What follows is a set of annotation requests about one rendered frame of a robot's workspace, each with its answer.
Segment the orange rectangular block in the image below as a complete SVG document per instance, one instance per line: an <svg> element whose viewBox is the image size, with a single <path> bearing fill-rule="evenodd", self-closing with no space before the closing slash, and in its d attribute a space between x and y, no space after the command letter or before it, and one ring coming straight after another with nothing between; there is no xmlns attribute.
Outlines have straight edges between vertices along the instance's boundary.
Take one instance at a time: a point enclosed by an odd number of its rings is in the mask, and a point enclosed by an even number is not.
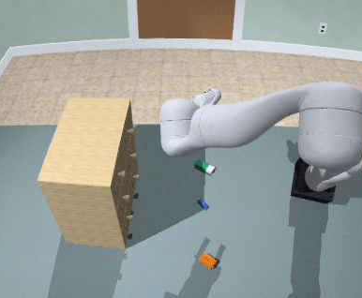
<svg viewBox="0 0 362 298"><path fill-rule="evenodd" d="M207 268L209 268L210 270L217 264L217 261L211 258L206 253L203 253L203 255L199 258L199 262L202 263Z"/></svg>

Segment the light wooden chest of drawers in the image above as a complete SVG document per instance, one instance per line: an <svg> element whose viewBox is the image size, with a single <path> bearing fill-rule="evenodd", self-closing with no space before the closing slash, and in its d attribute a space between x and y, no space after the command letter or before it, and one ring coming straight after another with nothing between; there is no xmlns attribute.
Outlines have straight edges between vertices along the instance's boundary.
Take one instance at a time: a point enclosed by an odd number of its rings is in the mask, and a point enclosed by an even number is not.
<svg viewBox="0 0 362 298"><path fill-rule="evenodd" d="M38 177L67 243L126 249L111 185L129 106L68 99Z"/></svg>

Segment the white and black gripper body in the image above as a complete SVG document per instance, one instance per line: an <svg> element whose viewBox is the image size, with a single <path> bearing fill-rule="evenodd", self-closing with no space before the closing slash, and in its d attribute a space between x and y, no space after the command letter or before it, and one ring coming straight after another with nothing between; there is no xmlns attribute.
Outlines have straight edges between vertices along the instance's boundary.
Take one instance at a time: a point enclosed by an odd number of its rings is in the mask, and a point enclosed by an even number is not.
<svg viewBox="0 0 362 298"><path fill-rule="evenodd" d="M216 105L221 99L221 92L218 89L211 89L206 91L198 96L189 98L188 100L197 103L198 105L208 106L208 105Z"/></svg>

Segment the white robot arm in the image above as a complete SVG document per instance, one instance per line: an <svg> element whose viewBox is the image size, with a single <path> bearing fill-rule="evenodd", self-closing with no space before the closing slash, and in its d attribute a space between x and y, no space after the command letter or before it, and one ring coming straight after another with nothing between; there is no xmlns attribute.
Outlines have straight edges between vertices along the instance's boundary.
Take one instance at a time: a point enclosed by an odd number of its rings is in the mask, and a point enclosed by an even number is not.
<svg viewBox="0 0 362 298"><path fill-rule="evenodd" d="M362 90L346 82L314 82L203 107L171 99L159 113L161 146L175 157L205 148L240 147L295 113L299 113L298 152L310 165L305 174L310 189L326 190L362 171Z"/></svg>

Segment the wooden drawer front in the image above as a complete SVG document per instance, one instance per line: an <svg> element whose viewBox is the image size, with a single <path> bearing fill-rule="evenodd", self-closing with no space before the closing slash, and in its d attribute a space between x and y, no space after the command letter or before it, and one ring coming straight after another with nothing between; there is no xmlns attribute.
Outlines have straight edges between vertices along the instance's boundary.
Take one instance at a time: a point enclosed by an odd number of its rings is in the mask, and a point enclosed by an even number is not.
<svg viewBox="0 0 362 298"><path fill-rule="evenodd" d="M117 206L118 202L121 181L122 179L126 179L126 172L124 171L124 167L125 163L123 158L122 145L120 144L111 185L115 207Z"/></svg>
<svg viewBox="0 0 362 298"><path fill-rule="evenodd" d="M137 159L137 154L134 154L134 152L135 152L134 136L131 135L128 146L127 159L126 159L126 171L127 171L128 182L130 178L133 159Z"/></svg>
<svg viewBox="0 0 362 298"><path fill-rule="evenodd" d="M130 200L130 195L128 194L128 181L127 181L127 175L126 179L122 179L120 194L119 194L119 200L117 204L117 214L119 218L120 227L122 229L122 223L123 223L123 217L124 217L124 211L125 211L125 201Z"/></svg>
<svg viewBox="0 0 362 298"><path fill-rule="evenodd" d="M126 122L125 122L125 126L124 126L124 130L123 130L123 134L122 134L122 138L121 138L122 139L125 162L126 162L126 156L127 156L127 151L128 151L128 143L129 143L130 135L134 135L134 129L132 128L131 110L130 110L130 106L129 106L128 107L128 114L127 114L127 118L126 118Z"/></svg>
<svg viewBox="0 0 362 298"><path fill-rule="evenodd" d="M131 198L131 204L132 204L132 200L133 200L135 182L139 181L139 179L140 179L140 175L136 175L135 168L136 168L136 171L137 171L138 169L137 169L137 161L136 161L136 159L133 160L131 176L130 176L129 186L128 186L129 187L130 198ZM134 180L134 179L136 179L136 180Z"/></svg>
<svg viewBox="0 0 362 298"><path fill-rule="evenodd" d="M125 208L123 226L122 226L122 233L125 244L127 243L127 237L128 237L128 224L130 221L133 221L133 216L130 215L130 211L131 211L131 202L129 200L129 202L126 202L126 208Z"/></svg>

